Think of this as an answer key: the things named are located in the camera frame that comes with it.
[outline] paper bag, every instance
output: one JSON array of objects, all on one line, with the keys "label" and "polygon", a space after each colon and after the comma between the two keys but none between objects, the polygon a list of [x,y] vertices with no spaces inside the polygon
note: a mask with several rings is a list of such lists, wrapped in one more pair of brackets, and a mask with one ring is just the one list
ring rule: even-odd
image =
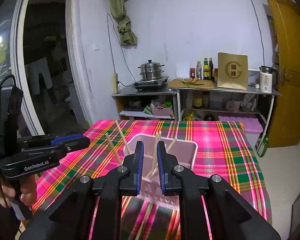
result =
[{"label": "paper bag", "polygon": [[218,87],[248,89],[248,57],[218,53]]}]

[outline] cutting board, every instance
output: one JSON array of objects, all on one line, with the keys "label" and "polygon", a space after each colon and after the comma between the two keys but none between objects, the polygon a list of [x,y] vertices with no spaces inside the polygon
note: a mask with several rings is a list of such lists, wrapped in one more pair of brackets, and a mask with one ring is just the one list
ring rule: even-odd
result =
[{"label": "cutting board", "polygon": [[[200,86],[189,85],[189,88],[214,88],[212,80],[198,80],[196,84],[200,84]],[[174,79],[168,83],[168,88],[188,88],[188,86],[183,84],[180,79]]]}]

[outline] wooden door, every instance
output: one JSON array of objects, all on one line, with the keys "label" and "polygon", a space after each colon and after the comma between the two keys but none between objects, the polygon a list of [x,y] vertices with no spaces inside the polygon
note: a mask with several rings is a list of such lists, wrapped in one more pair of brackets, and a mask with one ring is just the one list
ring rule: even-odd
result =
[{"label": "wooden door", "polygon": [[267,0],[272,10],[279,46],[282,94],[275,103],[267,137],[270,147],[300,141],[300,9],[291,0]]}]

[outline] wall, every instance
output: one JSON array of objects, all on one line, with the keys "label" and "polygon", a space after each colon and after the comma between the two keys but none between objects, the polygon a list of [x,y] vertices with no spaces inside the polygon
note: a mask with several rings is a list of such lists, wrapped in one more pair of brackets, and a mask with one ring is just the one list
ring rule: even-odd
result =
[{"label": "wall", "polygon": [[[272,66],[270,29],[263,4],[253,0],[262,31],[265,65]],[[129,0],[125,3],[132,20],[138,45],[124,48],[127,63],[136,79],[138,66],[148,59],[165,64],[170,78],[188,75],[197,60],[217,53],[248,55],[250,69],[263,65],[260,33],[250,0]],[[131,84],[133,79],[115,53],[119,79]]]},{"label": "wall", "polygon": [[93,107],[93,121],[118,119],[111,75],[113,73],[106,14],[107,0],[79,0],[81,43],[87,76],[90,83]]}]

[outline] gas stove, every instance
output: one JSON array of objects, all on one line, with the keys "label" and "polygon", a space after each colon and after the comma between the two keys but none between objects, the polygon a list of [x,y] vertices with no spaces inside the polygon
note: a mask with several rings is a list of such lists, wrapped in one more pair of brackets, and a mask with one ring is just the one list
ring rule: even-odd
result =
[{"label": "gas stove", "polygon": [[139,80],[138,82],[131,85],[131,87],[139,90],[158,90],[160,89],[168,80],[168,77],[162,77],[156,80],[144,81]]}]

